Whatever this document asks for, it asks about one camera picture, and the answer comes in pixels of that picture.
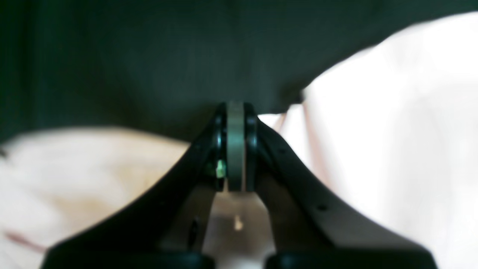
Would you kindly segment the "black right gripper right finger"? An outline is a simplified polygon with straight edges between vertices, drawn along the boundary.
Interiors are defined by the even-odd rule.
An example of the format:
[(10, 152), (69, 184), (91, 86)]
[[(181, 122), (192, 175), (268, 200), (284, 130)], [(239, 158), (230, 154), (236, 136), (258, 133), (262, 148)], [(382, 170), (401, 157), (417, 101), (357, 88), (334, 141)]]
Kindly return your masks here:
[(267, 269), (435, 269), (431, 253), (340, 199), (263, 124), (251, 104), (229, 102), (229, 191), (265, 205), (276, 254)]

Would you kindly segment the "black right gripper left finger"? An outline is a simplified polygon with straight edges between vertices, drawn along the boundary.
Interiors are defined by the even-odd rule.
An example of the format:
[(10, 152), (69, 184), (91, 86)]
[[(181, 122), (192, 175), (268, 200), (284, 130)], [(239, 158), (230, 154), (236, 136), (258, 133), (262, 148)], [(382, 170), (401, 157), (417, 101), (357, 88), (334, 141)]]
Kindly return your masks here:
[(201, 253), (225, 157), (227, 106), (220, 104), (180, 160), (140, 198), (50, 248), (43, 269), (213, 269)]

